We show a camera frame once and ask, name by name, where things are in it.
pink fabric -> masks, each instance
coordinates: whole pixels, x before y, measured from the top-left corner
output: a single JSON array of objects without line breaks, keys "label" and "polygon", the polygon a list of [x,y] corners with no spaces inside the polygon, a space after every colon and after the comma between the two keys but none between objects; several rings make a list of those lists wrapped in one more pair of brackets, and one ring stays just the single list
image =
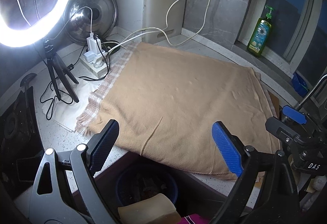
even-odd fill
[{"label": "pink fabric", "polygon": [[[193,214],[188,216],[195,224],[208,224],[209,220],[206,220],[202,217],[200,217],[198,214]],[[186,219],[187,217],[182,218],[180,223],[178,224],[190,224],[190,222]]]}]

pink rag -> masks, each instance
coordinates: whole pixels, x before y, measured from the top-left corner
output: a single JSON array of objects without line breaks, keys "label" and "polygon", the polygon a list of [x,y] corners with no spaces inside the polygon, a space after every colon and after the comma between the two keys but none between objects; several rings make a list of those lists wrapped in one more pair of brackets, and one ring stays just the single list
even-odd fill
[{"label": "pink rag", "polygon": [[205,220],[204,218],[200,217],[198,214],[193,214],[190,216],[183,217],[180,223],[178,224],[208,224],[209,220]]}]

brown blanket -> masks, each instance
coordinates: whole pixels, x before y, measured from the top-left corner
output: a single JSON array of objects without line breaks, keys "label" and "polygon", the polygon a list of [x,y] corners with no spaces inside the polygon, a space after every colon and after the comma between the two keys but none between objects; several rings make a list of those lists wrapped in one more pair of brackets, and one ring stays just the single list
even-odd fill
[{"label": "brown blanket", "polygon": [[119,122],[116,145],[181,170],[234,179],[211,136],[222,121],[244,145],[274,153],[279,141],[252,68],[169,47],[140,43],[101,102],[89,130]]}]

stainless steel lid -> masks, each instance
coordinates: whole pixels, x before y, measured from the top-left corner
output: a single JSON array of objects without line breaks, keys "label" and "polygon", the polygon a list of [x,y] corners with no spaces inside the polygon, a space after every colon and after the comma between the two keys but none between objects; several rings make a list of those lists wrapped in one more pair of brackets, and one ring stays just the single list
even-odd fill
[{"label": "stainless steel lid", "polygon": [[[92,32],[106,37],[115,26],[118,9],[115,0],[70,0],[63,14],[63,24],[80,8],[93,11]],[[68,22],[65,31],[77,44],[84,45],[90,36],[91,10],[84,8]]]}]

green pump bottle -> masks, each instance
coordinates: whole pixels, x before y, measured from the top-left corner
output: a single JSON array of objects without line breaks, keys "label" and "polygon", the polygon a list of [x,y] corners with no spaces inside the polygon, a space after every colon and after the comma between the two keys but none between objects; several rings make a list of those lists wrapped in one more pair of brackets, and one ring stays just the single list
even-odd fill
[{"label": "green pump bottle", "polygon": [[251,54],[260,57],[262,51],[264,50],[264,47],[267,42],[267,38],[270,34],[272,24],[271,24],[271,18],[272,18],[272,12],[274,9],[270,6],[265,6],[264,8],[268,8],[269,12],[266,14],[264,18],[259,18],[255,30],[251,36],[251,39],[249,41],[249,44],[247,45],[247,50]]}]

